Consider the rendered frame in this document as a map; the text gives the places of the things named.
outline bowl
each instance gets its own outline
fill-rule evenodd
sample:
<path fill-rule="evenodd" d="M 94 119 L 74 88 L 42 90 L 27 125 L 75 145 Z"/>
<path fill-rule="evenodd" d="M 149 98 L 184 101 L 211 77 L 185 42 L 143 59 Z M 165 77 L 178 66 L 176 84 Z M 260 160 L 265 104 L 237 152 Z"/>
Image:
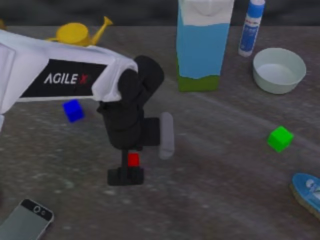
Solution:
<path fill-rule="evenodd" d="M 307 67 L 296 53 L 283 48 L 267 48 L 253 59 L 256 84 L 271 94 L 286 94 L 306 76 Z"/>

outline glue stick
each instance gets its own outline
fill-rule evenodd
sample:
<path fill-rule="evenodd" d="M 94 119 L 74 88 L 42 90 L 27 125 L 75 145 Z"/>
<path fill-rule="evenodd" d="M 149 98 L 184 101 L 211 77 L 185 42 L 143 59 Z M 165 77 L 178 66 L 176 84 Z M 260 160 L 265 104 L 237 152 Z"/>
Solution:
<path fill-rule="evenodd" d="M 243 57 L 249 57 L 254 50 L 265 4 L 265 0 L 250 0 L 238 49 Z"/>

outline table surface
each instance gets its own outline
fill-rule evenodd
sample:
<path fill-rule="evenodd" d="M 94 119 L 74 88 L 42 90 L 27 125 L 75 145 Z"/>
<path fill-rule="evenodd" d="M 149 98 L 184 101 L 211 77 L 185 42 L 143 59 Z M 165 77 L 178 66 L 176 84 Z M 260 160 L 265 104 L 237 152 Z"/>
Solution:
<path fill-rule="evenodd" d="M 35 38 L 56 27 L 9 27 Z M 320 28 L 262 27 L 255 53 L 280 47 L 299 54 L 307 76 L 286 95 L 260 90 L 252 57 L 237 55 L 241 27 L 230 29 L 220 86 L 178 92 L 175 27 L 110 27 L 100 46 L 129 57 L 147 55 L 166 73 L 146 115 L 174 116 L 176 153 L 160 160 L 146 148 L 141 186 L 110 187 L 107 169 L 120 164 L 96 113 L 68 123 L 61 101 L 17 103 L 0 135 L 0 221 L 24 198 L 55 213 L 45 240 L 316 240 L 319 222 L 292 197 L 294 173 L 319 175 Z M 294 135 L 283 153 L 267 145 L 283 125 Z"/>

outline smartphone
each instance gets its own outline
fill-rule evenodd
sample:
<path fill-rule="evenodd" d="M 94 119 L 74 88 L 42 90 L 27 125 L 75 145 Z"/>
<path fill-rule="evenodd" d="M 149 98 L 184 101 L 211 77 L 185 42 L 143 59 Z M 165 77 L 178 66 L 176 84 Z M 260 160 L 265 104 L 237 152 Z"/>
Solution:
<path fill-rule="evenodd" d="M 38 240 L 53 221 L 52 211 L 25 199 L 0 226 L 0 240 Z"/>

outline blue box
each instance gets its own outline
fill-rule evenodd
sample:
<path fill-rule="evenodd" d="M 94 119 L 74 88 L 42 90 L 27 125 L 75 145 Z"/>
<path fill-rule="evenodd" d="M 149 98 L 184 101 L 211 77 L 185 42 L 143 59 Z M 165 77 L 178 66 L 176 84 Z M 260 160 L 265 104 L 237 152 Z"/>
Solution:
<path fill-rule="evenodd" d="M 83 119 L 85 117 L 84 111 L 78 102 L 78 100 L 71 100 L 63 104 L 64 113 L 68 117 L 70 123 L 77 120 Z"/>

